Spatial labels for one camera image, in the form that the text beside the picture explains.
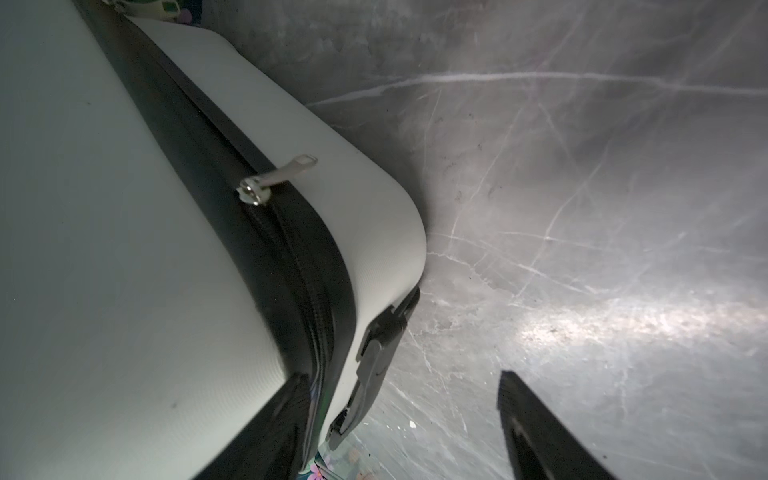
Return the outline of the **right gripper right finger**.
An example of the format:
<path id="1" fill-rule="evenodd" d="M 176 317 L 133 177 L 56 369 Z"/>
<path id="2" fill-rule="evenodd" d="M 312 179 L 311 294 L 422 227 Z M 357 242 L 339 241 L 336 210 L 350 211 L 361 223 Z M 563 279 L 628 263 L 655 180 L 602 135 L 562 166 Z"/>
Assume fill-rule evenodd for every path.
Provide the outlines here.
<path id="1" fill-rule="evenodd" d="M 516 479 L 615 479 L 513 371 L 501 373 L 497 409 Z"/>

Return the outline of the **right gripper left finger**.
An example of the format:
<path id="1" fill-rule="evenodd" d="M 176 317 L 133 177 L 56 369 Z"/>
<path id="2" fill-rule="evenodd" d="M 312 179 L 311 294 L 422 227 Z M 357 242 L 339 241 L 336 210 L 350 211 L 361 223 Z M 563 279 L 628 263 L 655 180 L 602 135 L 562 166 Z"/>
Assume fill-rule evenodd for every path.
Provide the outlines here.
<path id="1" fill-rule="evenodd" d="M 283 480 L 297 477 L 310 406 L 308 377 L 291 376 L 198 480 Z"/>

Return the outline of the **white hard-shell suitcase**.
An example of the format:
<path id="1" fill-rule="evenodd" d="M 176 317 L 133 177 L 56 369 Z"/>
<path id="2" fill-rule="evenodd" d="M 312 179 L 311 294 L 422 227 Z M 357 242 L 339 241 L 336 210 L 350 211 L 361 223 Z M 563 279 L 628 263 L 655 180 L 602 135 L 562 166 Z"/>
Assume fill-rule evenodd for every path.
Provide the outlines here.
<path id="1" fill-rule="evenodd" d="M 1 5 L 5 479 L 197 479 L 296 374 L 306 478 L 418 303 L 408 193 L 175 7 Z"/>

